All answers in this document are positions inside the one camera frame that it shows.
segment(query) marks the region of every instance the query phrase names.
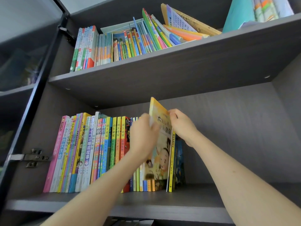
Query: door hinge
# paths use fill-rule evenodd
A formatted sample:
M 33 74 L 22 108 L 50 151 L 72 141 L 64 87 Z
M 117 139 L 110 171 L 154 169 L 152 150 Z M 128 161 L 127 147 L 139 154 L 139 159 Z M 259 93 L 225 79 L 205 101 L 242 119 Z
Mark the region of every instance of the door hinge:
M 48 162 L 51 161 L 50 156 L 41 155 L 42 150 L 33 148 L 29 154 L 10 154 L 8 160 L 10 161 L 29 161 L 26 168 L 37 167 L 39 161 Z
M 68 29 L 61 26 L 59 26 L 58 29 L 60 32 L 62 32 L 62 34 L 64 34 L 64 36 L 67 37 L 67 41 L 71 44 L 71 46 L 75 47 L 76 39 L 72 33 Z

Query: forearm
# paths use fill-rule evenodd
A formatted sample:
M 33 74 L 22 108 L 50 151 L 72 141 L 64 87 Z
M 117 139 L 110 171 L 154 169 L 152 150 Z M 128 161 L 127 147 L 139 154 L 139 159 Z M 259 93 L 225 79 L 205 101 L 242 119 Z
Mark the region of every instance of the forearm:
M 140 159 L 129 151 L 112 169 L 52 215 L 43 226 L 103 225 Z
M 300 224 L 301 209 L 201 133 L 192 134 L 190 143 L 208 168 L 237 226 Z

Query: hand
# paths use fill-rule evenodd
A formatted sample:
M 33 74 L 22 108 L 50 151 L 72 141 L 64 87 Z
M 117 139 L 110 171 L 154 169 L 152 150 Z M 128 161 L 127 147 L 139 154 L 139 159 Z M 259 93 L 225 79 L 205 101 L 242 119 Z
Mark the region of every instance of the hand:
M 190 147 L 191 141 L 193 140 L 193 135 L 198 133 L 197 128 L 190 120 L 188 116 L 182 113 L 178 109 L 169 110 L 170 120 L 172 128 L 175 130 L 175 133 L 185 140 L 186 144 Z
M 158 141 L 160 125 L 154 122 L 150 127 L 149 114 L 142 114 L 133 122 L 130 133 L 130 152 L 133 153 L 140 164 L 146 160 Z

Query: right hand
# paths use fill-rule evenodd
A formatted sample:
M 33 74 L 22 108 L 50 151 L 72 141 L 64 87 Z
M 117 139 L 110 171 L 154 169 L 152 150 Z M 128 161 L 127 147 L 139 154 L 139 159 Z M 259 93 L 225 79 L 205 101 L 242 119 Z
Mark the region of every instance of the right hand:
M 172 128 L 175 130 L 175 133 L 185 140 L 186 144 L 190 147 L 193 136 L 198 133 L 197 128 L 190 120 L 188 116 L 182 113 L 178 109 L 169 110 L 170 120 Z

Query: gray wooden shelf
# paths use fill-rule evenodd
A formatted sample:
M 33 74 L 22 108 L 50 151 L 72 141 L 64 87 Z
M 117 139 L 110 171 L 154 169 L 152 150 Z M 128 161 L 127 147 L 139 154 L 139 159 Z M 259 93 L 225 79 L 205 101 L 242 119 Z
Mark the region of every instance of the gray wooden shelf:
M 301 206 L 301 184 L 280 183 L 274 187 Z M 54 213 L 73 194 L 46 193 L 34 197 L 9 200 L 7 210 Z M 173 193 L 131 192 L 120 194 L 110 216 L 164 220 L 233 223 L 214 185 L 188 185 Z
M 301 52 L 300 23 L 301 13 L 49 81 L 99 109 L 269 82 Z
M 5 118 L 22 116 L 35 84 L 0 92 L 0 115 Z

